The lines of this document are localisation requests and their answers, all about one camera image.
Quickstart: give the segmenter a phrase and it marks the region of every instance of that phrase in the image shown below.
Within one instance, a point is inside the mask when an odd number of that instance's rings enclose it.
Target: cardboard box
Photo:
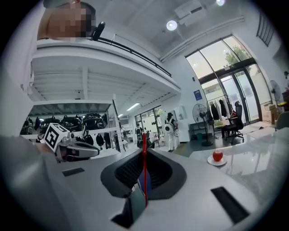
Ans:
[[[263,122],[274,125],[275,120],[278,118],[277,109],[273,109],[270,111],[266,111],[264,108],[262,108],[262,119]]]
[[[275,108],[276,108],[275,104],[269,104],[269,105],[265,106],[265,110],[266,111],[271,111],[271,110],[273,110]]]

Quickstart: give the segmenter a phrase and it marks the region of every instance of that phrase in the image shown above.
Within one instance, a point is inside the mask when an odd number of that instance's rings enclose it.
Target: red rod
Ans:
[[[143,155],[144,155],[144,196],[145,206],[148,206],[148,193],[146,188],[146,135],[143,133]]]

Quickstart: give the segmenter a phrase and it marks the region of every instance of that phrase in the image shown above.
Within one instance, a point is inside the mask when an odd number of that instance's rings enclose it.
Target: robotic hand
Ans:
[[[44,136],[45,144],[56,154],[58,161],[88,160],[99,155],[99,149],[76,141],[74,134],[59,124],[50,123]]]

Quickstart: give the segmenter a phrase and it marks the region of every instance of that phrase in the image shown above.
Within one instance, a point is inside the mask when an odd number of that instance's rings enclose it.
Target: black stand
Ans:
[[[211,141],[208,140],[208,133],[207,133],[207,126],[206,126],[206,122],[205,122],[205,117],[203,117],[203,120],[204,120],[204,125],[205,125],[205,131],[206,131],[207,140],[204,141],[204,142],[202,142],[202,146],[205,146],[205,147],[212,146],[212,145],[213,145],[213,142],[211,142]]]

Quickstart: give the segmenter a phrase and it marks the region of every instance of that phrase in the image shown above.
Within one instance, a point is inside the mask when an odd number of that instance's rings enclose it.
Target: blue sign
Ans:
[[[200,90],[195,91],[194,94],[195,94],[196,100],[200,100],[203,98],[201,93],[200,93]]]

